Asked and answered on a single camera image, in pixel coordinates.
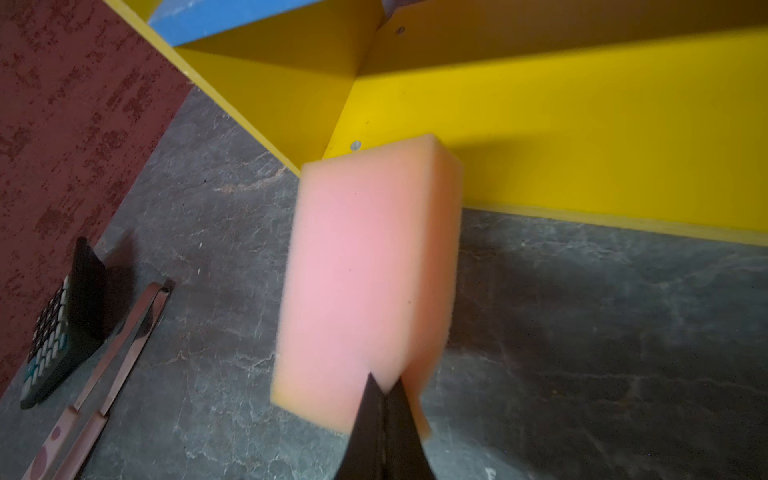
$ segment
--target yellow shelf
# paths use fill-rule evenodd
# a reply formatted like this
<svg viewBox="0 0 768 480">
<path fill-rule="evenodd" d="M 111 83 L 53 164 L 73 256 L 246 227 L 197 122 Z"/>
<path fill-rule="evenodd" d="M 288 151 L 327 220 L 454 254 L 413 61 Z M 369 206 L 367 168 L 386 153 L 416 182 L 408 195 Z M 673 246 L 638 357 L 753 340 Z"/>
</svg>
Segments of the yellow shelf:
<svg viewBox="0 0 768 480">
<path fill-rule="evenodd" d="M 658 2 L 663 28 L 598 12 L 553 35 L 577 13 L 429 0 L 378 28 L 378 0 L 325 0 L 173 49 L 151 8 L 107 2 L 295 173 L 432 132 L 469 207 L 768 245 L 760 12 Z"/>
</svg>

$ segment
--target calculator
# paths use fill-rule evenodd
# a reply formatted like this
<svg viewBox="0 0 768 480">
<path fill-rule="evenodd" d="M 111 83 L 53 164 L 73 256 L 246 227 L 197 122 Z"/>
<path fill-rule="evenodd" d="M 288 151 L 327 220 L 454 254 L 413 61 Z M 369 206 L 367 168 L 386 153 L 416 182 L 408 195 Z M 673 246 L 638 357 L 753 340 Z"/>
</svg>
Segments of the calculator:
<svg viewBox="0 0 768 480">
<path fill-rule="evenodd" d="M 88 241 L 78 238 L 72 270 L 35 326 L 22 386 L 23 409 L 45 400 L 106 339 L 106 276 L 104 264 Z"/>
</svg>

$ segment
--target blue panel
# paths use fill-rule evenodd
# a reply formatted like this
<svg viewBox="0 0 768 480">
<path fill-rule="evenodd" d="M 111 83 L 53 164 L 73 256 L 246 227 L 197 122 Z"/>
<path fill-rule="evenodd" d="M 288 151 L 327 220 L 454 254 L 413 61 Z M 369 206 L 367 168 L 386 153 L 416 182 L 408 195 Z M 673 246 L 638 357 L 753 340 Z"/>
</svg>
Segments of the blue panel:
<svg viewBox="0 0 768 480">
<path fill-rule="evenodd" d="M 172 47 L 320 0 L 163 0 L 149 25 Z"/>
</svg>

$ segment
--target pink sponge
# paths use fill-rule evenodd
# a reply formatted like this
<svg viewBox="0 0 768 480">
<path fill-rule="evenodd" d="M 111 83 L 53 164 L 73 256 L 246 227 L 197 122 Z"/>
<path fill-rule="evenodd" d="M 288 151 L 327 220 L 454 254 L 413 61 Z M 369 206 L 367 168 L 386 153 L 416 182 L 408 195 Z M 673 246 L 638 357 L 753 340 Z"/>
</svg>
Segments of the pink sponge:
<svg viewBox="0 0 768 480">
<path fill-rule="evenodd" d="M 462 166 L 434 135 L 305 164 L 280 311 L 272 401 L 351 432 L 372 372 L 419 395 L 451 322 Z"/>
</svg>

